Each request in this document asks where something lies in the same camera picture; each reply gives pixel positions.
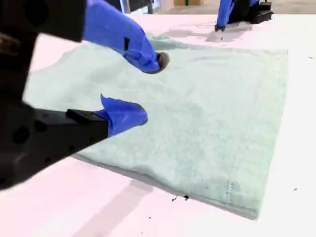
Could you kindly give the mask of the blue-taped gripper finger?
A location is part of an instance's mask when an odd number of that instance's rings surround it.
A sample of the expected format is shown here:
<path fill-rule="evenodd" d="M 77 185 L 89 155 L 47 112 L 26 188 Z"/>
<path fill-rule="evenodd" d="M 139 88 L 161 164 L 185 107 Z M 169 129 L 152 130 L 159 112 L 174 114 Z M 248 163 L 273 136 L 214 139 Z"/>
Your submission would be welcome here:
<path fill-rule="evenodd" d="M 83 40 L 108 47 L 147 74 L 164 70 L 165 52 L 156 52 L 142 27 L 104 0 L 86 2 Z"/>
<path fill-rule="evenodd" d="M 220 0 L 215 31 L 224 31 L 234 7 L 232 0 Z"/>
<path fill-rule="evenodd" d="M 9 180 L 24 182 L 56 162 L 100 141 L 145 124 L 148 114 L 132 102 L 101 96 L 103 109 L 35 109 L 9 100 Z"/>

